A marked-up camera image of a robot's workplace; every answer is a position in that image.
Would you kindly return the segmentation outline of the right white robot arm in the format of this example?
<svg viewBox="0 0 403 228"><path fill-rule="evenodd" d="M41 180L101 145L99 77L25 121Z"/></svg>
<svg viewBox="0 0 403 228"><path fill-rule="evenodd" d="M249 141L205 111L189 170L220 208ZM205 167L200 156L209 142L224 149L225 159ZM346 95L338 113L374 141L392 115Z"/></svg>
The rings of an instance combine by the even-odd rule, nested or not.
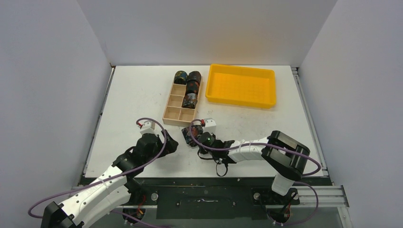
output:
<svg viewBox="0 0 403 228"><path fill-rule="evenodd" d="M204 132L197 139L199 152L209 154L218 164L266 161L277 173L269 189L269 199L276 204L288 197L292 185L302 179L310 150L281 131L253 141L222 141Z"/></svg>

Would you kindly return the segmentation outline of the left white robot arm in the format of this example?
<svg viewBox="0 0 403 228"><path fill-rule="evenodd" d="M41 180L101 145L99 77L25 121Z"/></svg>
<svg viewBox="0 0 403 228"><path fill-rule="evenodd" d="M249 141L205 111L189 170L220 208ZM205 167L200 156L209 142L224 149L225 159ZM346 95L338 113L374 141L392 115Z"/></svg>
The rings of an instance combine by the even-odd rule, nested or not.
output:
<svg viewBox="0 0 403 228"><path fill-rule="evenodd" d="M87 228L116 207L145 202L146 195L135 176L142 165L153 158L164 157L177 150L178 142L166 130L165 141L155 133L143 133L135 146L119 155L94 182L67 200L45 207L43 228Z"/></svg>

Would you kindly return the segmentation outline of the wooden compartment box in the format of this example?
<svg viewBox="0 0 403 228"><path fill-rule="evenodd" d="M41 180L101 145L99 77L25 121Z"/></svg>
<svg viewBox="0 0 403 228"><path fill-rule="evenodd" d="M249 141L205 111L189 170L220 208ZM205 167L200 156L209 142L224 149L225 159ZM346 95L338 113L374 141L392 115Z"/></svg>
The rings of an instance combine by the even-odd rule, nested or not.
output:
<svg viewBox="0 0 403 228"><path fill-rule="evenodd" d="M197 105L195 109L182 108L182 101L185 96L186 84L178 85L172 83L171 90L168 95L168 100L163 113L163 123L167 125L188 126L192 120L196 118L198 102L201 95L202 79L200 81L200 89L197 94Z"/></svg>

